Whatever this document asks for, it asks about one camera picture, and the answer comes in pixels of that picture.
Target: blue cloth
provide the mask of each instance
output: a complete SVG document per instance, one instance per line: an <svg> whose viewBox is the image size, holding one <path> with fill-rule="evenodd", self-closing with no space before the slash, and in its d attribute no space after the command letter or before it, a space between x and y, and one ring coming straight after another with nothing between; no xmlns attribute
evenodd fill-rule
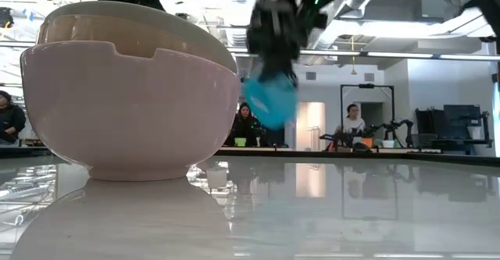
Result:
<svg viewBox="0 0 500 260"><path fill-rule="evenodd" d="M243 83L243 93L255 117L267 128L278 130L295 118L297 91L283 74L264 83L257 78L247 79Z"/></svg>

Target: person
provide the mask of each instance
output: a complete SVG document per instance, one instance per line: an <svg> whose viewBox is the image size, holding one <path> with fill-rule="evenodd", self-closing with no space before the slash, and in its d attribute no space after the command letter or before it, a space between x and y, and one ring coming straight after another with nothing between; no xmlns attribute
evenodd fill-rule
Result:
<svg viewBox="0 0 500 260"><path fill-rule="evenodd" d="M15 144L19 132L26 125L24 111L13 104L13 97L6 91L0 91L0 144Z"/></svg>
<svg viewBox="0 0 500 260"><path fill-rule="evenodd" d="M350 104L347 107L347 118L344 120L344 131L347 133L364 130L366 127L365 121L359 116L359 108L356 104ZM337 127L335 132L340 131L341 127Z"/></svg>
<svg viewBox="0 0 500 260"><path fill-rule="evenodd" d="M235 138L245 138L245 147L256 147L257 131L260 129L260 122L252 116L252 111L247 103L240 105L237 115L234 117L233 128L224 143L226 146L234 146Z"/></svg>

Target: monitor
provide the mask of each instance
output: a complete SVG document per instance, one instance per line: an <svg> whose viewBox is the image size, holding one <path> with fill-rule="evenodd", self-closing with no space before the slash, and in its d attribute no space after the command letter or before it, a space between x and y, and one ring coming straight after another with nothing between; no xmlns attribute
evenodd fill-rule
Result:
<svg viewBox="0 0 500 260"><path fill-rule="evenodd" d="M479 105L445 105L444 111L450 126L481 126Z"/></svg>

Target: ceiling duct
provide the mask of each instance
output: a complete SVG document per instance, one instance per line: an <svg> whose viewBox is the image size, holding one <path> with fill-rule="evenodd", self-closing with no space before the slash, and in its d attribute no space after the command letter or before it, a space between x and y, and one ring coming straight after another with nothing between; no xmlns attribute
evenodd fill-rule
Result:
<svg viewBox="0 0 500 260"><path fill-rule="evenodd" d="M253 5L257 0L224 0L225 23L231 26L247 26ZM227 29L227 42L232 47L246 47L246 29Z"/></svg>
<svg viewBox="0 0 500 260"><path fill-rule="evenodd" d="M335 18L339 16L349 16L353 18L362 18L365 6L370 0L335 0L327 8L328 26L323 32L315 32L309 38L308 48L317 50L327 50L335 42L338 35L342 33L342 21ZM310 64L316 57L304 58L302 62Z"/></svg>

